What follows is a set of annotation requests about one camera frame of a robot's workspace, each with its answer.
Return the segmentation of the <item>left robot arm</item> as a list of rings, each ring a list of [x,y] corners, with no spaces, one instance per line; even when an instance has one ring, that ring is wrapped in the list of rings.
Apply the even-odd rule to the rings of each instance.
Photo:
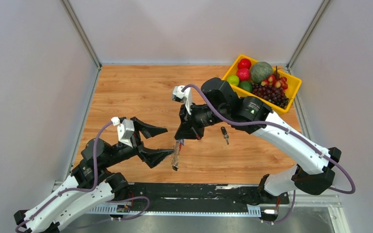
[[[59,233],[70,222],[104,202],[121,202],[129,184],[121,173],[108,168],[134,156],[154,168],[173,149],[149,149],[141,137],[166,133],[164,127],[147,124],[137,117],[113,117],[88,141],[82,160],[67,178],[37,206],[14,214],[17,233]]]

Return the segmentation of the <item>black car key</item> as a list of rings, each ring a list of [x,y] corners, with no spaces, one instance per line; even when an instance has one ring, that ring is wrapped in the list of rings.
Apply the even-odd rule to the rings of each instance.
[[[221,129],[223,138],[226,141],[226,144],[229,145],[229,135],[228,135],[228,132],[227,132],[226,128],[224,126],[222,126],[220,129]]]

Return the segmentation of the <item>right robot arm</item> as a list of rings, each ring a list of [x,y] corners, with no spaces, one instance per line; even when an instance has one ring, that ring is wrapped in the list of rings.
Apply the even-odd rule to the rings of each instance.
[[[227,81],[212,78],[197,88],[204,104],[192,102],[194,85],[176,86],[174,101],[180,102],[180,126],[176,140],[201,140],[206,127],[225,122],[232,128],[263,138],[273,144],[296,165],[277,174],[265,175],[258,189],[263,202],[271,202],[278,195],[299,189],[311,195],[320,195],[332,189],[335,163],[340,159],[339,149],[322,147],[293,129],[261,99],[239,97]]]

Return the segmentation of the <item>clear keyring with red tag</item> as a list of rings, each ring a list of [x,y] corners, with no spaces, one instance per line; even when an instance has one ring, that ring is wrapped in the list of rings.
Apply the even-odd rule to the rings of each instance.
[[[171,156],[171,166],[174,171],[178,171],[179,169],[179,156],[182,146],[185,144],[185,141],[183,139],[176,140],[174,144],[174,153]]]

